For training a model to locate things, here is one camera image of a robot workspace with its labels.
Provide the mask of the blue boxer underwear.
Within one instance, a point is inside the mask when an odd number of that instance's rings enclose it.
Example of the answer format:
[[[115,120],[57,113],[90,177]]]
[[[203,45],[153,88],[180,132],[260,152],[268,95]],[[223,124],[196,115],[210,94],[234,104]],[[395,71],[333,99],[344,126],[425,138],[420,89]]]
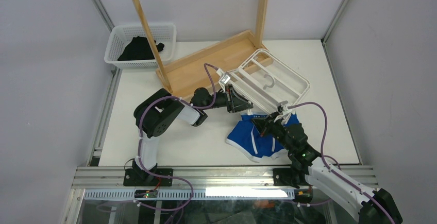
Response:
[[[225,142],[233,146],[253,162],[259,163],[262,159],[275,160],[286,154],[287,150],[272,135],[261,136],[251,122],[252,118],[264,118],[266,115],[253,113],[241,115],[233,130],[228,134]]]

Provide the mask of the white plastic clip hanger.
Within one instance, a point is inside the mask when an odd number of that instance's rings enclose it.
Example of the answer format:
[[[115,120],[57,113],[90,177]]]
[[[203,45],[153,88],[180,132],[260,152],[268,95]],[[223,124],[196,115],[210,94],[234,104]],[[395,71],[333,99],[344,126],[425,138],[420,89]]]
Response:
[[[277,104],[301,102],[309,92],[310,82],[279,60],[267,49],[258,49],[240,66],[227,70],[231,80],[227,85],[251,101],[255,109],[265,114],[277,111]]]

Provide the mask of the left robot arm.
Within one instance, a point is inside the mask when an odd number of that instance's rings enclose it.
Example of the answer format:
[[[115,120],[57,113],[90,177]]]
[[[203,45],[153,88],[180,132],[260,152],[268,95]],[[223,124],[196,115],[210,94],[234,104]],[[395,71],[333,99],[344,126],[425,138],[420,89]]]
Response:
[[[172,185],[171,169],[157,169],[159,136],[164,134],[174,120],[179,119],[193,127],[201,125],[208,117],[205,110],[225,107],[229,113],[253,108],[253,103],[239,94],[232,85],[209,93],[197,88],[190,102],[160,89],[134,110],[133,116],[139,130],[139,145],[132,166],[125,170],[124,186],[152,186],[164,179],[165,186]]]

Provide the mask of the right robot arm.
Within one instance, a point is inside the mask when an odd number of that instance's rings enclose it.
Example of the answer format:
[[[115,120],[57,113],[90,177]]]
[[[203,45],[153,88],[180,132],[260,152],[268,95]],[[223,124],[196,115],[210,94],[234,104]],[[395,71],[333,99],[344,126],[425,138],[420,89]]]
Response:
[[[330,165],[322,154],[308,143],[301,124],[284,127],[277,114],[251,119],[261,136],[272,135],[287,150],[290,171],[280,180],[299,188],[312,185],[340,205],[358,223],[402,223],[403,218],[392,195],[375,190]]]

